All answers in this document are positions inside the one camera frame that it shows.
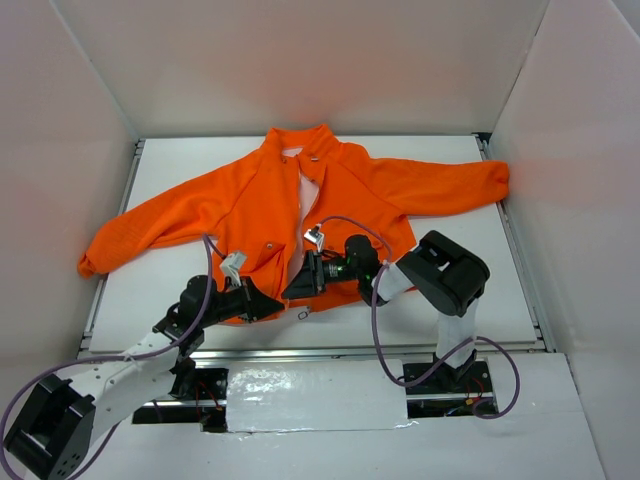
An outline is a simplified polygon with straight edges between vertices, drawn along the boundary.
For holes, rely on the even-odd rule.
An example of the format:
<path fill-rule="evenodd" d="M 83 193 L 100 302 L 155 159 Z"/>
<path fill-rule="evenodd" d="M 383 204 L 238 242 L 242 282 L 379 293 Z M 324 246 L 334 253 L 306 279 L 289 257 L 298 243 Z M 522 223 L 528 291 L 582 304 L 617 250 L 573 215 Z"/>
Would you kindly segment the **orange zip jacket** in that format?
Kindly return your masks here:
<path fill-rule="evenodd" d="M 80 257 L 83 277 L 106 274 L 153 248 L 211 235 L 224 253 L 247 257 L 244 274 L 279 298 L 301 254 L 305 230 L 320 226 L 331 250 L 367 233 L 380 254 L 399 257 L 416 239 L 410 219 L 457 215 L 503 200 L 500 161 L 439 164 L 373 158 L 320 125 L 272 129 L 243 158 L 179 184 L 100 228 Z"/>

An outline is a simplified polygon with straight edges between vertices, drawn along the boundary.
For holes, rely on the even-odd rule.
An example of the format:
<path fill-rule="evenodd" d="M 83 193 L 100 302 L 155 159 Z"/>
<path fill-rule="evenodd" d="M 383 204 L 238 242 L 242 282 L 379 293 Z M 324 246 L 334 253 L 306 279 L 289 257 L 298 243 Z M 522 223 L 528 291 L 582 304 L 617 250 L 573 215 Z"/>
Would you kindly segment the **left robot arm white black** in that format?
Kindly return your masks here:
<path fill-rule="evenodd" d="M 222 290 L 207 275 L 191 278 L 179 301 L 129 349 L 86 358 L 86 370 L 68 377 L 56 367 L 30 381 L 20 412 L 2 426 L 3 455 L 39 479 L 82 474 L 92 445 L 126 417 L 159 397 L 182 399 L 194 391 L 190 356 L 206 328 L 232 318 L 252 323 L 283 308 L 248 277 Z"/>

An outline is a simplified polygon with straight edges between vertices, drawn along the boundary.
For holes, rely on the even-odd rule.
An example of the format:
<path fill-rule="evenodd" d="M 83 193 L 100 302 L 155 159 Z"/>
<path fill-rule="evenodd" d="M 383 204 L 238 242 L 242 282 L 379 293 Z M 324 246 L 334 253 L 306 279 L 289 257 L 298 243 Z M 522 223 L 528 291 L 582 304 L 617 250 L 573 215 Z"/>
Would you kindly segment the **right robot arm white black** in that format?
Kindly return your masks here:
<path fill-rule="evenodd" d="M 360 297 L 371 307 L 376 355 L 391 381 L 408 389 L 435 377 L 442 389 L 457 391 L 469 380 L 476 361 L 476 310 L 489 277 L 484 261 L 435 230 L 391 263 L 382 262 L 369 238 L 357 234 L 347 238 L 343 254 L 308 250 L 282 297 L 297 300 L 322 296 L 331 284 L 355 281 Z M 391 373 L 376 318 L 379 307 L 412 289 L 438 313 L 434 364 L 415 380 Z"/>

